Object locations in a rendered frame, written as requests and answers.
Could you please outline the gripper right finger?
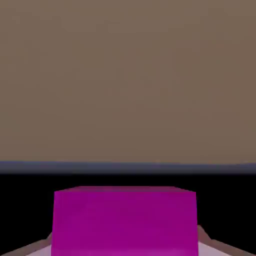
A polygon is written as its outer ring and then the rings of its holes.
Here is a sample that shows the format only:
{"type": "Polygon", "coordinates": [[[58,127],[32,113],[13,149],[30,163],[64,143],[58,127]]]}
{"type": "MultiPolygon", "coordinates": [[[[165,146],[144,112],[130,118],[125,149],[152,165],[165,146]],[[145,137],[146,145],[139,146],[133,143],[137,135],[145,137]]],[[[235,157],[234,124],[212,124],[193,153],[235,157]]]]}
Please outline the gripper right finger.
{"type": "Polygon", "coordinates": [[[198,225],[198,256],[256,256],[250,252],[211,239],[205,230],[198,225]]]}

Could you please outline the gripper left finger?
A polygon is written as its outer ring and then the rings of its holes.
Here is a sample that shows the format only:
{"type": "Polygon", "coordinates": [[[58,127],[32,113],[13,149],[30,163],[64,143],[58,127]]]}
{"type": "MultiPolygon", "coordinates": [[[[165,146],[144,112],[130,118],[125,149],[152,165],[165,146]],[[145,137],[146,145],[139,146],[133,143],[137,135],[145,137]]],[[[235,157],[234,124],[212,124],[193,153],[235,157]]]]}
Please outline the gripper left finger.
{"type": "Polygon", "coordinates": [[[27,256],[33,252],[46,248],[47,246],[51,245],[51,243],[52,243],[52,233],[50,233],[46,239],[36,241],[34,243],[23,246],[21,248],[4,253],[0,256],[27,256]]]}

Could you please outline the small magenta cube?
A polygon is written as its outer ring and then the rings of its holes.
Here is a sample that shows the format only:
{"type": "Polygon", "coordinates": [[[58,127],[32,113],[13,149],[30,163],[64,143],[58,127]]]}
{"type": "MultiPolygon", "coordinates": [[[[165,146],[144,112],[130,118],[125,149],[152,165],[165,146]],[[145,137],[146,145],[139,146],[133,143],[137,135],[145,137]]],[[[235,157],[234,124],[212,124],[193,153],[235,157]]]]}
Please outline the small magenta cube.
{"type": "Polygon", "coordinates": [[[196,194],[149,186],[56,191],[51,256],[199,256],[196,194]]]}

